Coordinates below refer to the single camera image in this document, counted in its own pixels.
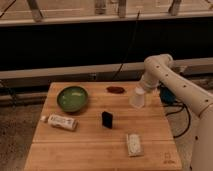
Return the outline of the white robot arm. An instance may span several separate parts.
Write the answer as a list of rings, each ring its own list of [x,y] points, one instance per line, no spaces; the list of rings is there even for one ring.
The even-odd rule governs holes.
[[[169,54],[147,57],[139,85],[151,92],[163,83],[200,118],[190,166],[192,171],[213,171],[213,94],[176,74],[172,64]]]

